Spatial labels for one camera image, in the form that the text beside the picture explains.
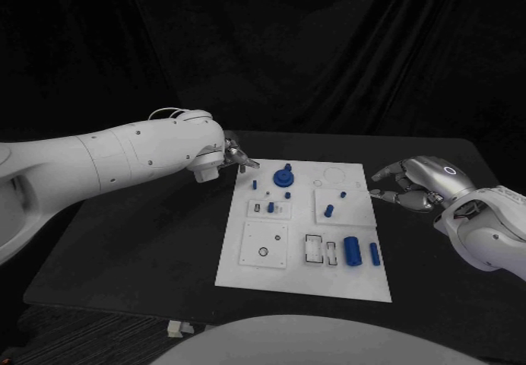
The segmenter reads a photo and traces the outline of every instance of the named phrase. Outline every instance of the cable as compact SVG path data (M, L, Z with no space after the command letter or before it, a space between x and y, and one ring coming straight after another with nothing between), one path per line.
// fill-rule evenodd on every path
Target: cable
M161 109L157 109L151 114L149 114L149 117L148 117L148 120L151 119L151 117L158 113L158 112L161 112L161 111L164 111L164 110L174 110L175 112L173 112L171 113L171 115L170 115L170 118L171 118L171 116L173 116L173 114L175 114L177 112L180 112L181 110L184 111L184 112L188 112L188 110L187 109L181 109L181 108L173 108L173 107L170 107L170 108L161 108Z

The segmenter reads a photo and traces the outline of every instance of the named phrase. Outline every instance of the black table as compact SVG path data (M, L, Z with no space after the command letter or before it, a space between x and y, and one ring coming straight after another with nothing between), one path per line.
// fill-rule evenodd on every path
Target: black table
M402 158L435 155L462 168L478 187L497 184L474 145L461 139L237 134L253 158L361 163L371 176ZM328 316L396 329L477 357L526 361L526 283L464 262L432 228L435 214L410 213L376 199L393 303L214 287L235 174L230 167L197 184L184 171L89 199L24 301L213 325L271 314Z

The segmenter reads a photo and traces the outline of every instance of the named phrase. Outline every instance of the white pegboard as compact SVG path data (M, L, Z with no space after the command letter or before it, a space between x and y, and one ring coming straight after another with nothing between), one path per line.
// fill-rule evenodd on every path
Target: white pegboard
M237 173L235 181L216 285L390 302L383 261L380 266L373 266L369 251L370 242L377 243L381 260L373 206L361 165L286 160L256 161L260 164L259 170L247 168L246 173ZM292 168L294 184L288 188L281 188L273 184L272 176L286 163ZM344 198L340 197L341 191L347 193ZM291 193L289 199L285 199L285 192ZM288 203L291 219L288 217L275 219L275 216L271 219L263 217L266 213L258 217L250 213L249 204L253 202L249 203L249 201L263 202L265 205L259 205L263 212L268 212L268 202ZM334 205L331 217L335 218L334 220L317 216L320 212L322 214L327 204ZM266 224L282 224L285 227L285 267L268 267L265 262L269 260L265 261L262 256L255 255L255 250L265 247L263 244L275 244L276 241L272 242L273 237L268 234L256 243L246 242L245 225L249 222L265 223L259 227L266 227L262 231L268 232L271 230ZM318 235L322 238L322 263L305 262L305 235ZM363 264L354 267L345 264L343 239L348 236L358 238L361 252ZM327 242L335 243L335 266L328 265L327 254L333 255L333 245L328 245L330 251L327 251ZM242 255L259 261L252 265L240 265Z

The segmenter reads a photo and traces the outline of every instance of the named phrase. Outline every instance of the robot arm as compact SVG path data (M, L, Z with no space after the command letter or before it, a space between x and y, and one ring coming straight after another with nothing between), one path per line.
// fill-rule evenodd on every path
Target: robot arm
M0 144L0 264L70 204L184 168L198 183L258 168L203 110L85 135Z
M393 163L373 181L390 174L405 192L374 189L371 197L423 213L441 205L433 226L464 260L479 270L503 268L526 280L526 198L504 186L477 190L458 167L436 157Z

